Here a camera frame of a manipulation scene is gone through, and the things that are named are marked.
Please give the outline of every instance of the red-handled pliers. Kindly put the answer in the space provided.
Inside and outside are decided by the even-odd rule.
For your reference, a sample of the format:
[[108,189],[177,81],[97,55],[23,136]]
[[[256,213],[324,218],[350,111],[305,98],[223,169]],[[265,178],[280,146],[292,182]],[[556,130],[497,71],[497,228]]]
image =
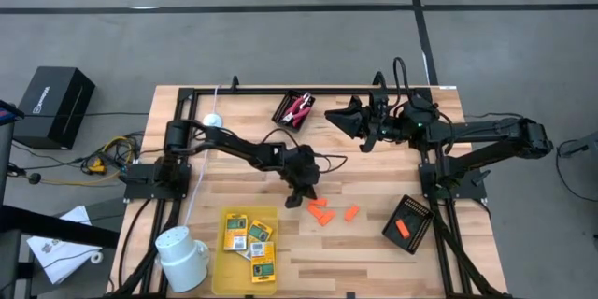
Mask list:
[[310,93],[306,93],[303,96],[297,98],[285,112],[285,116],[282,118],[284,122],[291,122],[292,126],[297,127],[299,122],[311,111],[311,107],[306,105],[309,103]]

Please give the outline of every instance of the black basket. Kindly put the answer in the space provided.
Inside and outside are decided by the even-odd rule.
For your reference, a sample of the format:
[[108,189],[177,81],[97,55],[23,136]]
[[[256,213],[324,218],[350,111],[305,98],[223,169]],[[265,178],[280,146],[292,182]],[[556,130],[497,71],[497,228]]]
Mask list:
[[[299,130],[301,129],[301,126],[303,126],[303,124],[306,122],[306,119],[309,116],[309,114],[304,116],[301,119],[301,121],[299,121],[299,124],[297,125],[297,127],[294,127],[292,125],[292,122],[282,121],[282,118],[284,117],[284,113],[287,111],[287,109],[289,109],[289,107],[291,107],[292,103],[294,103],[294,101],[296,99],[299,99],[304,94],[306,94],[306,93],[299,93],[295,90],[288,90],[287,93],[282,98],[282,102],[280,102],[280,105],[278,106],[276,112],[274,112],[274,116],[272,116],[272,121],[279,127],[283,127],[285,129],[293,131],[293,132],[299,132]],[[307,106],[313,107],[315,102],[316,102],[316,98],[314,98],[314,96],[309,96]]]
[[[432,211],[405,195],[392,213],[391,219],[386,223],[382,234],[399,248],[415,254],[433,219],[434,213]],[[407,230],[411,233],[409,238],[405,239],[399,233],[399,229],[395,224],[398,220],[403,220],[405,223]]]

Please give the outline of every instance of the concrete floor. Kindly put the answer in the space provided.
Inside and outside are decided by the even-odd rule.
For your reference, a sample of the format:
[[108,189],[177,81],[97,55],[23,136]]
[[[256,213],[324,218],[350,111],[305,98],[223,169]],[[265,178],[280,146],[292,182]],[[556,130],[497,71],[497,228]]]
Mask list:
[[[422,0],[424,4],[598,3],[598,0]],[[0,7],[150,7],[410,0],[0,0]],[[438,79],[457,85],[466,113],[512,111],[544,123],[555,143],[598,130],[595,11],[425,14]],[[90,112],[148,111],[156,84],[364,84],[391,59],[406,60],[410,81],[426,84],[411,12],[0,15],[0,87],[19,102],[39,65],[79,67],[97,85]],[[87,118],[70,159],[114,135],[142,130],[144,117]],[[585,153],[562,168],[572,188],[598,198]],[[45,164],[13,151],[19,165]],[[520,297],[591,298],[598,292],[598,206],[577,200],[543,160],[494,164],[487,179],[492,226],[508,288]],[[46,178],[79,178],[71,168]],[[31,186],[11,180],[6,202],[54,214],[122,196],[122,187]],[[43,297],[90,297],[106,273]]]

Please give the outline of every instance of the yellow container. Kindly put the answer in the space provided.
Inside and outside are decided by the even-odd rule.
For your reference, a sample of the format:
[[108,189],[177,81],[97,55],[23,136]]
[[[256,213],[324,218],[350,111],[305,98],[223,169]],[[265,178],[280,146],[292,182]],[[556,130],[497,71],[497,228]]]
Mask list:
[[216,263],[212,276],[212,292],[216,295],[272,295],[277,291],[275,281],[251,282],[251,262],[235,251],[224,250],[224,232],[226,215],[247,215],[249,223],[253,220],[274,229],[269,241],[274,242],[275,254],[278,249],[278,211],[275,206],[225,206],[221,209],[221,221],[218,229]]

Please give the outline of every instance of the white cup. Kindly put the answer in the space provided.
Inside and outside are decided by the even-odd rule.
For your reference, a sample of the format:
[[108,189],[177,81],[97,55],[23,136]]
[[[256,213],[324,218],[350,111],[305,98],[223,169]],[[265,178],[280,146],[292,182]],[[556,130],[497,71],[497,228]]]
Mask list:
[[206,243],[193,240],[186,226],[166,230],[156,239],[160,264],[174,292],[186,292],[207,276],[209,249]]

